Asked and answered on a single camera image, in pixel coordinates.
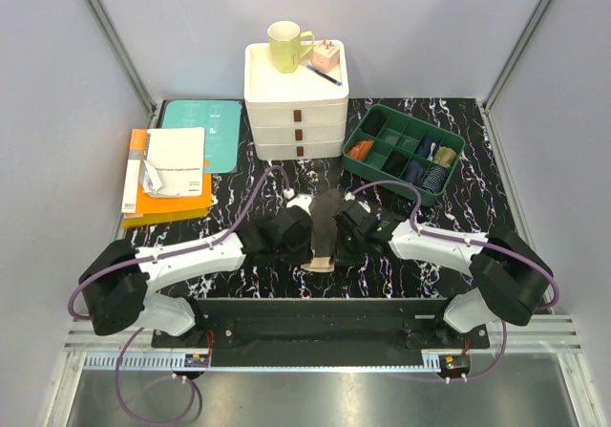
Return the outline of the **grey underwear with cream waistband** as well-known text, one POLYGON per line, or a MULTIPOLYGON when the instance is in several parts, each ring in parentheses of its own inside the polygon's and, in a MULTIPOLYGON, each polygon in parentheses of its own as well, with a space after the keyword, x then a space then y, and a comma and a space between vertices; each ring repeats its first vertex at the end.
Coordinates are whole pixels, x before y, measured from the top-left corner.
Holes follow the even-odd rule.
POLYGON ((309 209, 313 221, 311 235, 312 260, 302 265, 309 272, 330 273, 334 270, 334 254, 338 228, 334 219, 343 195, 331 189, 313 198, 309 209))

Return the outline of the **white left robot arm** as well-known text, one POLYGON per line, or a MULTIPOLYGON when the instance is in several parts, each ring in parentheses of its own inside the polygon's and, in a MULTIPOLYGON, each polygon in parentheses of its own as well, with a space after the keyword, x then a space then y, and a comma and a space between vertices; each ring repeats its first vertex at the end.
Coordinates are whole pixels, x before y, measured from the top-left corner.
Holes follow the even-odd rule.
POLYGON ((237 271, 280 260, 301 265, 312 258, 313 198, 299 194, 278 214, 239 222, 200 241, 158 248, 110 243, 78 279, 77 291, 98 336, 130 327, 157 329, 187 347, 205 337, 206 324, 188 300, 164 288, 205 274, 237 271))

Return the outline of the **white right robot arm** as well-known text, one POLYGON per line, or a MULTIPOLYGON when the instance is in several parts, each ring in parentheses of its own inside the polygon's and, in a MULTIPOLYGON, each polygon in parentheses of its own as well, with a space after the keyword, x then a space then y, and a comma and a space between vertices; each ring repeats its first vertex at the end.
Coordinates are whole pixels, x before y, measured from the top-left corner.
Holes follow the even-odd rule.
POLYGON ((474 328, 502 320, 526 326, 552 286, 551 272, 512 231, 460 233, 410 220, 381 221, 365 204, 346 201, 334 215, 338 227, 335 261, 357 265, 370 252, 426 262, 473 279, 433 323, 436 341, 454 347, 474 328))

